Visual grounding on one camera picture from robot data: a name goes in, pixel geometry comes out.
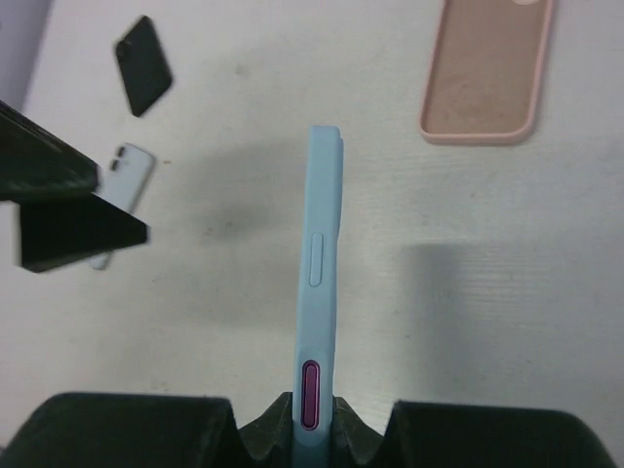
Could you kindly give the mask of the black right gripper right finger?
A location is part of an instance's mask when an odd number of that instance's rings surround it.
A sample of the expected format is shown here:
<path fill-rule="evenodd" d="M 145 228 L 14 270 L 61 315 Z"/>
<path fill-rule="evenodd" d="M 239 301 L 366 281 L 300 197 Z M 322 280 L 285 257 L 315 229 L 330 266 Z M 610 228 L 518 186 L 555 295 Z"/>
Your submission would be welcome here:
<path fill-rule="evenodd" d="M 548 409 L 394 404 L 383 434 L 334 400 L 334 467 L 612 467 L 595 432 Z"/>

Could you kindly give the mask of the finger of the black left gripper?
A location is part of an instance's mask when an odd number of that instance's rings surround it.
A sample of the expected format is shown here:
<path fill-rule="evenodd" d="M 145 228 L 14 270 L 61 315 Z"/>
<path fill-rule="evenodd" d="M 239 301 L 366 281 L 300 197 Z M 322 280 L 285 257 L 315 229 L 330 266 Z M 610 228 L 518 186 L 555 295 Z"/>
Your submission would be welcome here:
<path fill-rule="evenodd" d="M 98 188 L 98 165 L 13 107 L 1 104 L 1 198 L 82 196 Z"/>
<path fill-rule="evenodd" d="M 19 265 L 43 273 L 145 244 L 149 227 L 96 194 L 19 205 Z"/>

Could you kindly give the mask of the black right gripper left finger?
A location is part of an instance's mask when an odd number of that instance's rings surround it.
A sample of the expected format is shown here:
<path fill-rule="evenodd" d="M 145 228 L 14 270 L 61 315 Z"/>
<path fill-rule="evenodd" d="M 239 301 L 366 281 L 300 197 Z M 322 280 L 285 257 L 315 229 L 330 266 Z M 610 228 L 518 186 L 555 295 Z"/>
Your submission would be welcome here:
<path fill-rule="evenodd" d="M 4 467 L 288 467 L 292 395 L 238 427 L 224 398 L 70 392 L 45 401 Z"/>

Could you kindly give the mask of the white phone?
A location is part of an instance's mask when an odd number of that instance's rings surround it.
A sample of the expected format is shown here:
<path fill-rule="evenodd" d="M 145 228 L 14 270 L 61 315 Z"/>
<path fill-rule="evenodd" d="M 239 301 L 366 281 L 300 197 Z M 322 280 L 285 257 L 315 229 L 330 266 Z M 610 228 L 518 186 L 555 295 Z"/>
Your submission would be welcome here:
<path fill-rule="evenodd" d="M 97 195 L 133 215 L 156 166 L 156 158 L 130 143 L 122 144 L 111 161 Z"/>

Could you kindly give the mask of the light blue phone case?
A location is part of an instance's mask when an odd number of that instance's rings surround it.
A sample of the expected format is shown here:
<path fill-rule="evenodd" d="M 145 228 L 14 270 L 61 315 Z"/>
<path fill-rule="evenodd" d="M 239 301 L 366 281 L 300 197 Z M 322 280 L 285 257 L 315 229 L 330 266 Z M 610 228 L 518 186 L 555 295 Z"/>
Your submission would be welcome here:
<path fill-rule="evenodd" d="M 293 467 L 327 467 L 330 464 L 343 151 L 338 127 L 310 128 L 296 305 Z M 308 360 L 316 361 L 321 368 L 320 421 L 313 431 L 304 430 L 299 419 L 301 370 Z"/>

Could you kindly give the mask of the purple phone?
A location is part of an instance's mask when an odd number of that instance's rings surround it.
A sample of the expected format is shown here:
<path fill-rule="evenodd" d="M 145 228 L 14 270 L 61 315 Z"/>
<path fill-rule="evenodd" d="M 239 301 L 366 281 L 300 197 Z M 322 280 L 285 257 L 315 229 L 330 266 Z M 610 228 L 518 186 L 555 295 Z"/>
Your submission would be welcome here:
<path fill-rule="evenodd" d="M 315 430 L 320 421 L 321 368 L 313 360 L 306 361 L 301 370 L 300 424 L 306 431 Z"/>

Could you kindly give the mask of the black phone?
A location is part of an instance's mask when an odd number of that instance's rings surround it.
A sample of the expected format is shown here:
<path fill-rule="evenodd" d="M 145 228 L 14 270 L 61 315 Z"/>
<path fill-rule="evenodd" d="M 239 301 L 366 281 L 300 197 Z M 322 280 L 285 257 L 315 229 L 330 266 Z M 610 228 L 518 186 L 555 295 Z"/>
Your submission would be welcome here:
<path fill-rule="evenodd" d="M 174 81 L 150 17 L 140 17 L 115 43 L 114 56 L 131 113 L 141 117 Z"/>

